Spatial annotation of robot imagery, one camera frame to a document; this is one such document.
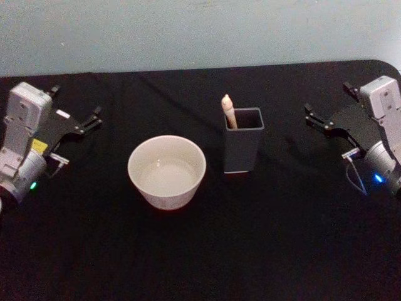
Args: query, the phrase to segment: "white bowl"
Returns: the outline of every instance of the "white bowl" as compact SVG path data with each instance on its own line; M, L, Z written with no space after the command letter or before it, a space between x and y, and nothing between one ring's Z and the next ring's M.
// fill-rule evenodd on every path
M128 160L128 175L154 207L174 210L194 196L206 171L202 150L191 140L164 135L142 142Z

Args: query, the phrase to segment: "blue led light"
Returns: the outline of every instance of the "blue led light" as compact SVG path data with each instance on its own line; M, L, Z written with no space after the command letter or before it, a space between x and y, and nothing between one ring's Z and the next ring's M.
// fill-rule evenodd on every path
M382 177L380 177L378 174L375 174L375 180L376 180L376 182L379 182L379 183L384 182L384 179Z

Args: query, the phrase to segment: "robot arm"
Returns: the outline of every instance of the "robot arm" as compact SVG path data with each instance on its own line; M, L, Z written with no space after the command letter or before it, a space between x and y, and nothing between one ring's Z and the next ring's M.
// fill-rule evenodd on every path
M102 123L98 118L100 107L82 124L68 113L53 109L52 97L58 89L56 86L44 93L22 82L10 91L0 150L0 211L23 200L46 170L46 160L58 161L58 169L68 164L53 152L64 135L83 135Z
M401 96L395 79L382 76L362 86L360 95L367 114L378 125L383 145L401 163Z
M306 124L328 137L347 139L354 149L343 158L363 158L389 190L401 198L401 97L397 81L382 76L360 89L349 83L344 86L357 103L329 119L320 117L306 104Z

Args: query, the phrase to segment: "bowl rim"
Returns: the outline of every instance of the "bowl rim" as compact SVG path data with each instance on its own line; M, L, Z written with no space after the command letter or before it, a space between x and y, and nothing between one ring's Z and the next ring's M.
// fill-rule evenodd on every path
M138 149L140 147L143 147L143 145L145 145L145 144L152 143L155 140L160 140L160 139L165 139L165 138L173 138L173 139L182 140L182 141L185 141L186 143L192 144L198 150L198 153L200 154L200 157L202 159L202 170L201 170L200 176L196 180L195 184L193 184L190 188L186 189L185 191L183 191L182 193L179 193L179 194L158 195L158 194L150 193L150 192L146 191L146 189L143 189L141 187L141 185L139 185L139 183L137 181L134 181L133 176L131 175L131 172L130 172L130 164L134 160L135 154L136 154L136 152L138 151ZM132 151L132 153L131 153L131 155L130 155L130 157L128 159L127 171L128 171L128 176L130 177L131 182L140 191L143 191L144 193L146 193L146 194L148 194L150 196L154 196L156 198L172 198L172 197L181 196L181 195L183 195L185 193L188 193L189 191L193 190L194 188L196 188L201 183L201 181L203 180L203 178L205 176L205 173L206 173L206 158L205 158L205 154L203 153L202 149L195 142L193 142L193 141L191 141L191 140L189 140L187 138L184 138L184 137L181 137L181 136L177 136L177 135L160 135L160 136L152 137L152 138L149 138L149 139L143 141L141 144L139 144Z

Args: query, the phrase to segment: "green led light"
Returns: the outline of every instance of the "green led light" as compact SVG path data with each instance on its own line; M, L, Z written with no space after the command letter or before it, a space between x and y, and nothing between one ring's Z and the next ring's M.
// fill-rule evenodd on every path
M32 183L32 184L31 184L31 190L32 190L32 189L35 189L36 185L38 185L37 182Z

